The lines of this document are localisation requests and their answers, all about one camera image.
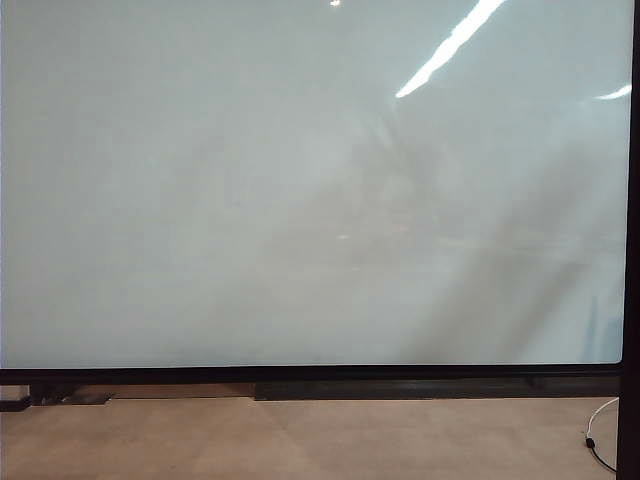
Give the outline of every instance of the beige floor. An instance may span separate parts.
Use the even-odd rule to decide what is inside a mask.
[[[611,479],[606,399],[112,400],[3,414],[2,478]],[[616,408],[594,427],[615,457]]]

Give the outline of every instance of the black cable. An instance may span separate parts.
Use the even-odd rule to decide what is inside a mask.
[[[591,453],[593,454],[594,458],[598,461],[598,463],[600,463],[600,465],[602,465],[603,467],[605,467],[606,469],[610,470],[613,473],[618,473],[615,468],[613,468],[611,465],[605,462],[600,457],[600,455],[598,455],[598,452],[596,452],[596,442],[594,442],[593,438],[587,437],[586,444],[587,444],[587,448],[591,450]]]

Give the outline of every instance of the large display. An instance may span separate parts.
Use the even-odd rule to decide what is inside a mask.
[[[2,367],[620,360],[632,0],[3,0]]]

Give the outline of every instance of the power cord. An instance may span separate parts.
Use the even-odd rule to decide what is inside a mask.
[[[607,408],[612,403],[617,402],[618,400],[619,400],[619,398],[614,398],[613,400],[609,400],[607,403],[605,403],[604,405],[599,407],[595,412],[593,412],[593,415],[591,415],[591,418],[589,419],[589,425],[587,426],[587,432],[584,435],[585,445],[587,446],[587,448],[589,450],[591,450],[591,453],[593,454],[594,458],[598,461],[598,463],[600,463],[600,465],[602,465],[603,467],[605,467],[606,469],[610,470],[613,473],[617,473],[616,469],[613,468],[611,465],[609,465],[607,462],[605,462],[602,459],[602,457],[600,457],[600,455],[598,455],[598,452],[596,451],[596,442],[593,440],[593,438],[591,438],[591,426],[593,425],[593,420],[598,416],[598,414],[602,410]]]

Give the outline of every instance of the black frame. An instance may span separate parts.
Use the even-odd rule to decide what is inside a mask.
[[[620,376],[618,478],[640,478],[640,0],[635,0],[622,361],[573,365],[366,365],[117,369],[2,369],[0,385],[196,384]]]

